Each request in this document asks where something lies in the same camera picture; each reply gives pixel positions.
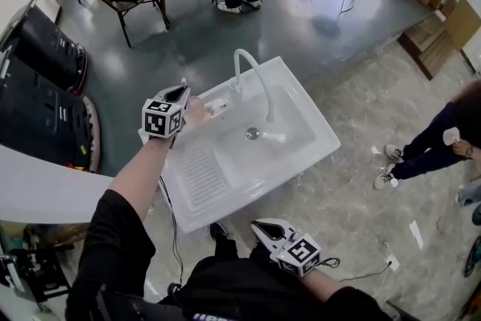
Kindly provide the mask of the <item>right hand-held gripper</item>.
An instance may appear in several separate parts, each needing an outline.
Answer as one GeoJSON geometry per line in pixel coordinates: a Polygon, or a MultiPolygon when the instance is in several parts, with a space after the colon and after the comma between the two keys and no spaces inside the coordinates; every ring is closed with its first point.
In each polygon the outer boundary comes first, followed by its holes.
{"type": "Polygon", "coordinates": [[[302,278],[321,262],[321,247],[309,234],[293,233],[294,228],[285,220],[253,220],[251,229],[282,271],[302,278]],[[280,239],[288,240],[279,246],[280,239]]]}

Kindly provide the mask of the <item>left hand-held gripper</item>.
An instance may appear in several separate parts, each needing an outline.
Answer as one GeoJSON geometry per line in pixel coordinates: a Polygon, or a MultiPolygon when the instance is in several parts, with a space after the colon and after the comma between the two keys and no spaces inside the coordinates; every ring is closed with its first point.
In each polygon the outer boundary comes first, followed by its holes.
{"type": "Polygon", "coordinates": [[[170,138],[185,125],[191,88],[171,86],[149,98],[142,108],[142,129],[152,137],[170,138]]]}

